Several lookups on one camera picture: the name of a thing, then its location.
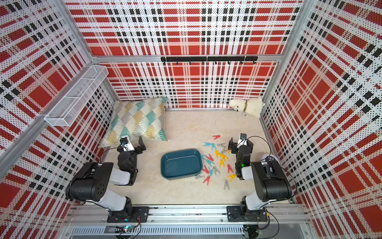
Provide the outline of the teal plastic storage box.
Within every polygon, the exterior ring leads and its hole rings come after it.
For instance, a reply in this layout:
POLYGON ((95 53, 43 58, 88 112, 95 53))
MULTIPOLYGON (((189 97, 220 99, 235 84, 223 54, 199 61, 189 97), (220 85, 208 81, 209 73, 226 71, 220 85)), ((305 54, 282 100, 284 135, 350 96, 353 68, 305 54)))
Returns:
POLYGON ((202 156, 197 149, 168 152, 161 157, 160 169, 167 180, 197 176, 203 169, 202 156))

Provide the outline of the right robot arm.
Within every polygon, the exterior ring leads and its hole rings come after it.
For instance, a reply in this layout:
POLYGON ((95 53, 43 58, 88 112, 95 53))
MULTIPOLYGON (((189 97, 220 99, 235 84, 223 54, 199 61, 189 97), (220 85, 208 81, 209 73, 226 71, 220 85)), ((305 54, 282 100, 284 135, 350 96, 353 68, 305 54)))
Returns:
POLYGON ((241 201, 242 214, 259 212, 272 202, 289 200, 294 196, 279 159, 269 153, 259 161, 251 161, 253 147, 254 143, 244 133, 238 142, 231 139, 228 143, 228 149, 236 155, 236 177, 240 180, 253 180, 255 185, 255 192, 243 197, 241 201))

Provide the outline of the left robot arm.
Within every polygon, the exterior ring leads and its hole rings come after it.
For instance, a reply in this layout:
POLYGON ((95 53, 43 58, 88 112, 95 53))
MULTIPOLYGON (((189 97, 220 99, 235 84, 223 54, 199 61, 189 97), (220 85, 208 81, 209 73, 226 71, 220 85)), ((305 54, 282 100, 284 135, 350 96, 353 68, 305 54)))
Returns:
POLYGON ((138 174, 137 155, 145 150, 146 146, 141 136, 136 147, 127 137, 121 138, 117 147, 118 168, 114 168, 112 162, 85 163, 68 184, 66 198, 94 203, 107 209, 111 215, 134 215, 131 199, 112 191, 108 185, 111 183, 116 186, 132 186, 138 174))

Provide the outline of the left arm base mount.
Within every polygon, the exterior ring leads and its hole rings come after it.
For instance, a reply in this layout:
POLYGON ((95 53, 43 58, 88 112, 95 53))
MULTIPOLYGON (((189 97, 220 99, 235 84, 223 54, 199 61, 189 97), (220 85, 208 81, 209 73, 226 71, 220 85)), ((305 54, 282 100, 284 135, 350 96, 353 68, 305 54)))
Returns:
POLYGON ((108 223, 146 223, 149 215, 149 207, 133 206, 129 212, 109 211, 108 223))

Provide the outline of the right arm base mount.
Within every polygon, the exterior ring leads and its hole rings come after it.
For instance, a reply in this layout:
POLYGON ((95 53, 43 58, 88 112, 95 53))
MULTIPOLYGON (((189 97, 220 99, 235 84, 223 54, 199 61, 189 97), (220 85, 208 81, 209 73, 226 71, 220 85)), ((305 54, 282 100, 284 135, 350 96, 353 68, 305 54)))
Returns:
POLYGON ((229 222, 268 222, 265 208, 251 211, 242 209, 240 206, 227 206, 226 211, 229 222))

